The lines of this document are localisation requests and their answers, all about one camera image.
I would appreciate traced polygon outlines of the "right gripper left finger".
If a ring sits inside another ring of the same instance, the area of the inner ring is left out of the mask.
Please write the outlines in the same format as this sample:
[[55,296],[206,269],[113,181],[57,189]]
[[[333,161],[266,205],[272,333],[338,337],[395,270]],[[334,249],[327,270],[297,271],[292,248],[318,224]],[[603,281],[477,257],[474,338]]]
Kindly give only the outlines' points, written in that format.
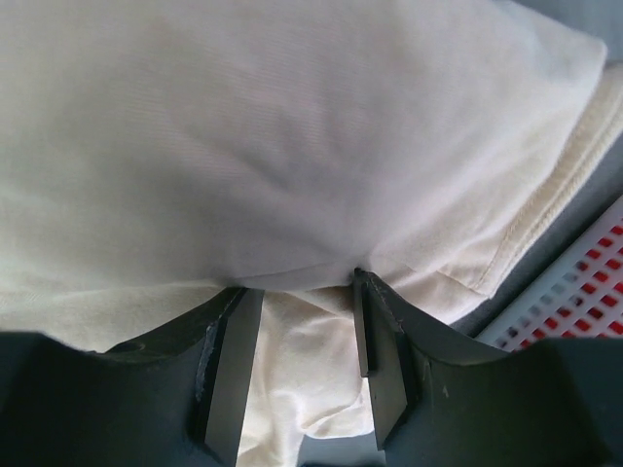
[[1,336],[5,466],[233,466],[263,295],[230,288],[106,352]]

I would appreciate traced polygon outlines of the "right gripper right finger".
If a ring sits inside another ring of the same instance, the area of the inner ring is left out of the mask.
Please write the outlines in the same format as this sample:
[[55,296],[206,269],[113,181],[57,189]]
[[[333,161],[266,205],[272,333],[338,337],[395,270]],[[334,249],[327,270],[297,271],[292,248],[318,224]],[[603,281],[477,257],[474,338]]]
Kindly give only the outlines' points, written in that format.
[[622,343],[546,339],[505,352],[352,276],[360,372],[390,466],[618,466]]

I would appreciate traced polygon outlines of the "beige t-shirt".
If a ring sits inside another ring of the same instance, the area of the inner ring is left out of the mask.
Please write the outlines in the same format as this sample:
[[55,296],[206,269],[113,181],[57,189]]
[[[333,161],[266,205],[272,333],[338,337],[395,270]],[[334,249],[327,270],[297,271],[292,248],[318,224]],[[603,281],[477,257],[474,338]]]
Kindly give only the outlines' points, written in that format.
[[352,271],[460,320],[621,132],[605,43],[512,1],[5,1],[1,327],[262,289],[238,464],[293,466],[373,428]]

